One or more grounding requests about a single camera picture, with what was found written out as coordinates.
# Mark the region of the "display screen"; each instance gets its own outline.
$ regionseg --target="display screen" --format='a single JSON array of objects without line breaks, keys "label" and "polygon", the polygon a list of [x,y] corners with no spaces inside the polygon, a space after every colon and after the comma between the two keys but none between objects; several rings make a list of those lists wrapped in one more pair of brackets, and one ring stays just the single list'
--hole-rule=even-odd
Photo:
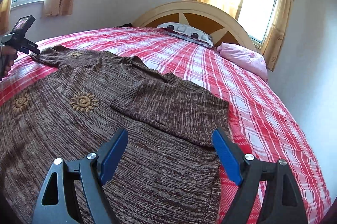
[{"label": "display screen", "polygon": [[25,24],[26,24],[26,22],[28,21],[28,19],[29,19],[29,17],[21,18],[21,19],[17,22],[17,24],[15,25],[13,31],[22,29],[22,28],[25,26]]}]

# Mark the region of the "hand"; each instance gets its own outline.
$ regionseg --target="hand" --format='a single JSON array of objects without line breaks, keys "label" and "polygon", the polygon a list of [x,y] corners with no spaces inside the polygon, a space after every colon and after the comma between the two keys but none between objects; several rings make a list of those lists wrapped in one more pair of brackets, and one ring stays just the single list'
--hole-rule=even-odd
[{"label": "hand", "polygon": [[3,77],[8,76],[8,72],[11,70],[12,66],[14,65],[14,60],[17,59],[17,50],[10,47],[10,46],[2,46],[1,45],[1,53],[2,56],[9,55],[9,61],[7,66],[5,67],[5,72]]}]

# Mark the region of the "brown knit sweater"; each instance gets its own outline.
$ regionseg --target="brown knit sweater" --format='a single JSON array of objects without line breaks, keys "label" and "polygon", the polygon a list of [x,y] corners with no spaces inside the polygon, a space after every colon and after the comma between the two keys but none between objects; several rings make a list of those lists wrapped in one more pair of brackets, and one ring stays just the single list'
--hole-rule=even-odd
[{"label": "brown knit sweater", "polygon": [[[0,190],[30,223],[57,157],[83,158],[119,127],[129,143],[104,190],[122,223],[215,223],[219,159],[211,134],[228,131],[228,102],[138,57],[48,48],[35,61],[58,67],[0,108]],[[76,184],[85,223],[91,223]]]}]

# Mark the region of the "pink pillow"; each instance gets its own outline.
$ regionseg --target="pink pillow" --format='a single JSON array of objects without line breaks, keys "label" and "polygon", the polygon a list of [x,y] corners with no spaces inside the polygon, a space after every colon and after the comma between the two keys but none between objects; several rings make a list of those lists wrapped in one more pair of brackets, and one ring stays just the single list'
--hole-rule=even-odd
[{"label": "pink pillow", "polygon": [[267,67],[261,54],[245,47],[229,43],[221,43],[218,47],[218,52],[220,52],[220,56],[223,58],[267,81]]}]

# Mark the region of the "window pane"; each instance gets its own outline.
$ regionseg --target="window pane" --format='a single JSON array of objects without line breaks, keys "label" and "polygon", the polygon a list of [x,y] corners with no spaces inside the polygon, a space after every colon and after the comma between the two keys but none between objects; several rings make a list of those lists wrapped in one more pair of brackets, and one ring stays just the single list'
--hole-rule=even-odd
[{"label": "window pane", "polygon": [[262,42],[273,6],[274,0],[243,0],[238,22],[250,36]]}]

